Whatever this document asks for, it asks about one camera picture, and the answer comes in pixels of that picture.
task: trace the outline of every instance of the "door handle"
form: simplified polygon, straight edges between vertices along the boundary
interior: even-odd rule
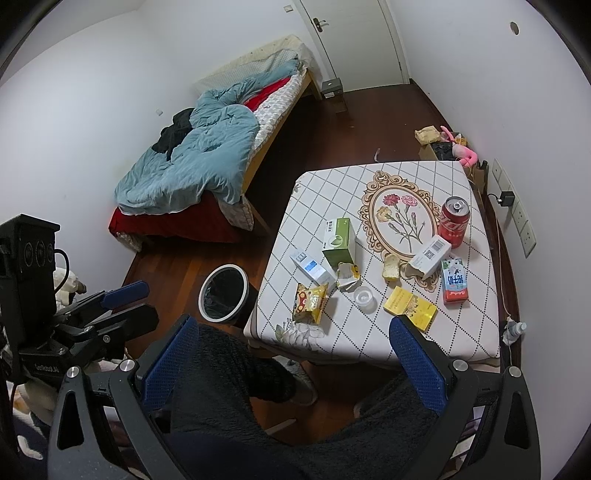
[[[328,25],[328,22],[326,20],[318,20],[316,17],[312,19],[312,22],[316,26],[316,30],[318,30],[319,32],[322,32],[322,27],[324,25]]]

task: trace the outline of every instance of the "door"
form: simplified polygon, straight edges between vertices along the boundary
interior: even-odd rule
[[[345,92],[403,83],[378,0],[301,0]]]

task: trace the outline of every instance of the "red bed sheet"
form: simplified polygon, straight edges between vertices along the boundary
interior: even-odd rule
[[[250,110],[256,110],[270,94],[283,87],[289,77],[263,88],[245,102]],[[220,210],[211,192],[203,192],[201,201],[178,213],[163,215],[124,215],[119,208],[111,217],[109,232],[135,233],[138,235],[181,236],[200,242],[238,243],[245,239],[247,231],[233,227]]]

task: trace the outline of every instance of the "blue comforter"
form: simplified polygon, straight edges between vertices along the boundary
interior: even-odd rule
[[[256,133],[254,114],[242,99],[277,80],[293,75],[298,61],[246,78],[223,90],[204,92],[189,121],[193,129],[166,153],[149,148],[119,182],[115,199],[123,213],[139,215],[179,212],[199,203],[210,190],[226,203],[236,203]]]

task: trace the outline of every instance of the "yellow flower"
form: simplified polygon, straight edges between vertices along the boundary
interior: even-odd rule
[[[378,222],[387,222],[392,220],[392,212],[388,207],[380,207],[375,214]]]

